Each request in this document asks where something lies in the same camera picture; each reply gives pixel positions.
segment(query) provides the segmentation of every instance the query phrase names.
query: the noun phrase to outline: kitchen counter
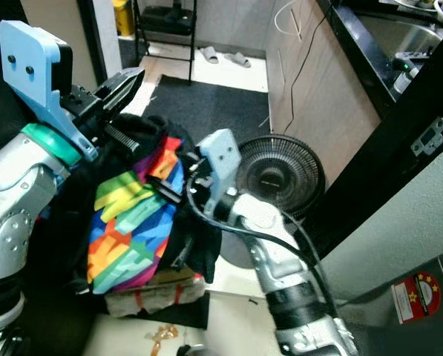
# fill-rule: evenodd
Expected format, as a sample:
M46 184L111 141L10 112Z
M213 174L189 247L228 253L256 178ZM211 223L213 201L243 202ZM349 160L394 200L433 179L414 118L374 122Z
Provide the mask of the kitchen counter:
M397 16L401 15L398 12L398 5L387 1L382 4L367 4L361 0L351 0L348 4L342 1L336 2L332 5L333 1L317 0L378 115L384 119L399 98L399 94L390 89L399 72L393 69L391 60L384 54L355 12L374 15L380 11L382 14ZM436 22L427 14L422 16L407 13L407 16L411 21Z

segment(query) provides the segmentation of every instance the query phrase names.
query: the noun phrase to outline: white wall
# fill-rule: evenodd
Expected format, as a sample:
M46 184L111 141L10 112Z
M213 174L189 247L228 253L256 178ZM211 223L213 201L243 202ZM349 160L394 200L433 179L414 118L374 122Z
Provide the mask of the white wall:
M67 42L73 50L73 83L96 89L88 43L76 0L22 0L28 23Z
M443 253L443 153L323 264L333 293L351 299Z
M122 69L116 19L111 0L93 0L97 30L101 41L102 56L108 78Z
M172 3L173 0L138 0L141 11L145 6L171 7ZM274 3L275 0L198 0L196 41L218 50L263 51ZM193 0L183 0L182 4L193 8Z

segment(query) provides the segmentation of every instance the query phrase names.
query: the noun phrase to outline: slipper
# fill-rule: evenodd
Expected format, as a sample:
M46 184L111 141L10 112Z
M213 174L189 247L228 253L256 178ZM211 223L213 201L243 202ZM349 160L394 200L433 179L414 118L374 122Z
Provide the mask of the slipper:
M216 50L214 50L212 46L207 48L202 48L200 51L205 57L207 62L211 63L212 65L217 65L219 63Z
M240 65L241 67L245 68L251 67L251 62L239 52L236 54L227 53L224 55L224 58L228 59L233 63L236 63L237 65Z

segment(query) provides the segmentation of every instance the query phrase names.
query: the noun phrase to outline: label sticker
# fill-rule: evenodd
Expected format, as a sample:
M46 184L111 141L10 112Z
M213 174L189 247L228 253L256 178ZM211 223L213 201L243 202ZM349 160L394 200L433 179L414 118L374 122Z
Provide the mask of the label sticker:
M439 309L441 290L436 279L427 272L418 272L391 286L399 323L409 323Z

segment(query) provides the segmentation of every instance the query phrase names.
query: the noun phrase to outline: yellow container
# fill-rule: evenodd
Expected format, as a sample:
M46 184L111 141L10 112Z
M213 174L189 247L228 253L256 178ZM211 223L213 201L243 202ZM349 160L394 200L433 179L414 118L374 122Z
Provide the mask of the yellow container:
M131 0L112 0L112 5L116 14L117 33L122 36L134 33Z

